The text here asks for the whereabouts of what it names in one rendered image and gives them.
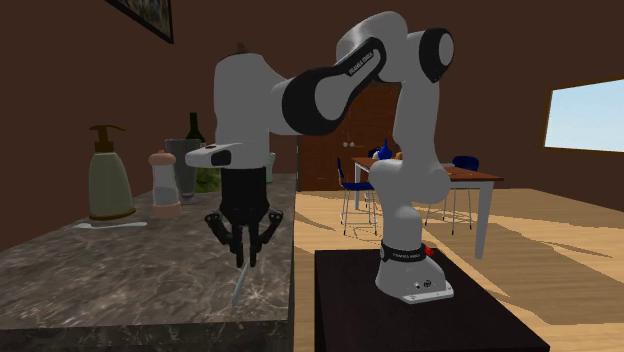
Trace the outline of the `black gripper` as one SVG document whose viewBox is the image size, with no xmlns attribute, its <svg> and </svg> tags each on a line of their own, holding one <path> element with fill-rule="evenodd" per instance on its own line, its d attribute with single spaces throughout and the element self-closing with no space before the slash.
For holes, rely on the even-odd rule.
<svg viewBox="0 0 624 352">
<path fill-rule="evenodd" d="M 238 268 L 242 268 L 244 263 L 242 227 L 238 225 L 249 224 L 250 266 L 254 267 L 262 245 L 271 240 L 283 219 L 282 211 L 269 209 L 266 168 L 223 168 L 221 170 L 221 194 L 219 210 L 231 224 L 234 224 L 232 231 L 226 229 L 219 211 L 210 212 L 204 220 L 218 241 L 222 245 L 227 245 L 230 252 L 236 256 Z M 270 224 L 260 233 L 259 222 L 267 211 Z"/>
</svg>

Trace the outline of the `grey knife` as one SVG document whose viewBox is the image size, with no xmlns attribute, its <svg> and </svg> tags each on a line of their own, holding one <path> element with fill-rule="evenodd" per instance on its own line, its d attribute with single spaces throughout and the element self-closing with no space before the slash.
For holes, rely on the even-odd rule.
<svg viewBox="0 0 624 352">
<path fill-rule="evenodd" d="M 241 271 L 240 277 L 239 277 L 239 279 L 238 279 L 238 281 L 236 283 L 235 289 L 234 289 L 233 294 L 232 294 L 232 300 L 231 300 L 232 308 L 234 308 L 237 305 L 238 298 L 240 296 L 240 292 L 241 292 L 242 286 L 244 284 L 244 281 L 245 281 L 248 269 L 249 269 L 249 263 L 245 263 L 244 268 Z"/>
</svg>

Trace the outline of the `grey drinking glass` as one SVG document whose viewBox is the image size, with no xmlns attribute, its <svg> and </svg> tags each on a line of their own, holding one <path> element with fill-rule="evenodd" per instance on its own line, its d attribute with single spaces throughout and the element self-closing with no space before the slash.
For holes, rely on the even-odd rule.
<svg viewBox="0 0 624 352">
<path fill-rule="evenodd" d="M 202 199 L 195 197 L 197 169 L 186 164 L 186 154 L 199 149 L 199 139 L 166 139 L 166 151 L 176 158 L 174 165 L 175 179 L 183 206 L 198 204 Z"/>
</svg>

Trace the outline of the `clear grinder with pink ends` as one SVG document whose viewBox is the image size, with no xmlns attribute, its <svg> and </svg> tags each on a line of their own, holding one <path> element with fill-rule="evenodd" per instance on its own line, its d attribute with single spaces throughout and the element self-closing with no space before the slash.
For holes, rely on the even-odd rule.
<svg viewBox="0 0 624 352">
<path fill-rule="evenodd" d="M 174 173 L 176 158 L 164 150 L 159 150 L 149 156 L 148 162 L 153 175 L 153 217 L 167 219 L 179 216 L 181 202 Z"/>
</svg>

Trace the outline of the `dark green wine bottle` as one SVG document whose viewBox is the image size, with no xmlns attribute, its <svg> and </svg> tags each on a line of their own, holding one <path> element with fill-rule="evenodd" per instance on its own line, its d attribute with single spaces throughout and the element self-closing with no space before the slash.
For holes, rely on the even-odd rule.
<svg viewBox="0 0 624 352">
<path fill-rule="evenodd" d="M 189 113 L 190 130 L 186 136 L 187 139 L 197 139 L 200 146 L 205 147 L 206 141 L 198 127 L 198 118 L 196 112 Z M 213 192 L 220 189 L 221 186 L 221 170 L 217 168 L 198 168 L 196 179 L 196 191 L 199 193 Z"/>
</svg>

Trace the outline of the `blue chair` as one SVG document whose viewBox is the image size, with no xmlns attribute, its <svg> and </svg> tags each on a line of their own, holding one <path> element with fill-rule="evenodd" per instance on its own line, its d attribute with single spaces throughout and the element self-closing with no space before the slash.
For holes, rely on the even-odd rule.
<svg viewBox="0 0 624 352">
<path fill-rule="evenodd" d="M 479 159 L 474 157 L 474 156 L 467 156 L 467 155 L 458 155 L 455 156 L 451 162 L 451 164 L 453 164 L 454 167 L 458 167 L 458 168 L 462 168 L 465 170 L 470 170 L 473 172 L 478 171 L 480 162 Z M 456 214 L 456 193 L 457 193 L 457 189 L 452 189 L 453 190 L 453 201 L 454 201 L 454 205 L 453 205 L 453 210 L 452 210 L 452 235 L 454 235 L 454 223 L 455 223 L 455 214 Z M 472 210 L 471 210 L 471 196 L 470 196 L 470 189 L 467 190 L 468 192 L 468 223 L 469 223 L 469 228 L 472 229 Z M 445 198 L 444 200 L 444 206 L 443 206 L 443 210 L 442 210 L 442 216 L 440 218 L 441 221 L 445 221 L 445 216 L 446 216 L 446 204 L 447 204 L 447 198 Z M 431 204 L 428 206 L 427 209 L 427 215 L 425 218 L 425 225 L 427 225 L 428 223 L 428 219 L 429 219 L 429 215 L 433 214 L 433 213 L 439 213 L 439 211 L 431 211 Z M 466 222 L 465 219 L 462 220 L 458 220 L 458 223 L 461 222 Z"/>
<path fill-rule="evenodd" d="M 340 222 L 343 224 L 343 234 L 346 234 L 346 226 L 348 224 L 349 200 L 352 192 L 364 192 L 366 202 L 368 223 L 373 225 L 374 234 L 377 234 L 377 207 L 375 202 L 375 190 L 369 182 L 346 182 L 345 174 L 342 169 L 341 159 L 337 158 L 337 169 L 339 184 L 344 190 L 344 198 L 342 209 L 340 212 Z"/>
</svg>

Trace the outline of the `white spoon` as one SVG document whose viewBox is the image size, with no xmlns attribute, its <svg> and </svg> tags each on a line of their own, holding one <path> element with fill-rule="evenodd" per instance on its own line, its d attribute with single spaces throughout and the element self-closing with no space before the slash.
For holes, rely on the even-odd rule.
<svg viewBox="0 0 624 352">
<path fill-rule="evenodd" d="M 71 226 L 71 229 L 113 229 L 113 228 L 123 228 L 123 227 L 144 227 L 147 226 L 147 222 L 127 222 L 127 223 L 119 223 L 119 224 L 104 224 L 104 225 L 96 225 L 92 223 L 78 223 L 76 225 Z"/>
</svg>

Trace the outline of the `green soap dispenser brown pump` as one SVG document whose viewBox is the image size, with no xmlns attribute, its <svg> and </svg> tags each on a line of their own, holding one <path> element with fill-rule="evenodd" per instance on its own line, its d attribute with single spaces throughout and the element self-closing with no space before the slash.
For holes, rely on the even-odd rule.
<svg viewBox="0 0 624 352">
<path fill-rule="evenodd" d="M 96 221 L 115 220 L 136 212 L 125 166 L 108 138 L 108 128 L 124 131 L 115 125 L 95 125 L 98 140 L 89 166 L 89 218 Z"/>
</svg>

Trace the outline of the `brown wooden door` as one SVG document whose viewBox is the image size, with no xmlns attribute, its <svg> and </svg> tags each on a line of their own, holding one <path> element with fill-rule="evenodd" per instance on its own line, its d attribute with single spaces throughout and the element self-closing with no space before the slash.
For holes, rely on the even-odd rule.
<svg viewBox="0 0 624 352">
<path fill-rule="evenodd" d="M 302 136 L 299 146 L 299 183 L 302 191 L 334 191 L 340 188 L 337 166 L 346 182 L 353 182 L 355 157 L 366 157 L 384 142 L 392 151 L 399 83 L 374 82 L 351 104 L 340 126 L 323 136 Z"/>
</svg>

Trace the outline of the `dark robot stand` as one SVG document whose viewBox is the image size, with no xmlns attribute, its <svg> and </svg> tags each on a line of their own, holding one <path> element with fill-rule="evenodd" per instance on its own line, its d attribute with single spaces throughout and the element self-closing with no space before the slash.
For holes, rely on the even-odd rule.
<svg viewBox="0 0 624 352">
<path fill-rule="evenodd" d="M 550 346 L 440 250 L 449 299 L 410 305 L 375 285 L 379 251 L 318 250 L 315 352 L 550 352 Z"/>
</svg>

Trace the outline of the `wooden dining table white legs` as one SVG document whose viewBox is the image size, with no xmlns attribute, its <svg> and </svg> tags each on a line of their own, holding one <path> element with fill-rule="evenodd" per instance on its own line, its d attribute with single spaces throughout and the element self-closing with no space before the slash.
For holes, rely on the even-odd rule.
<svg viewBox="0 0 624 352">
<path fill-rule="evenodd" d="M 445 165 L 444 168 L 450 174 L 452 188 L 479 190 L 475 257 L 481 259 L 484 253 L 494 182 L 503 181 L 503 178 L 451 165 Z"/>
</svg>

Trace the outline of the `window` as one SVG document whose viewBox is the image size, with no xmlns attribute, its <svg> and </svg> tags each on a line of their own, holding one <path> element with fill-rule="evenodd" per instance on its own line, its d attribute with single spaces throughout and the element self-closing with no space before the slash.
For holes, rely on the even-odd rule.
<svg viewBox="0 0 624 352">
<path fill-rule="evenodd" d="M 553 90 L 544 146 L 624 152 L 624 79 Z"/>
</svg>

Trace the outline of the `framed wall picture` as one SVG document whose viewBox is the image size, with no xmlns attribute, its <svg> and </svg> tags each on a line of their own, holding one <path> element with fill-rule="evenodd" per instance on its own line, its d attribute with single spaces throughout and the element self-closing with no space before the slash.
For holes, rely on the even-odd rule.
<svg viewBox="0 0 624 352">
<path fill-rule="evenodd" d="M 167 43 L 174 43 L 171 0 L 105 1 Z"/>
</svg>

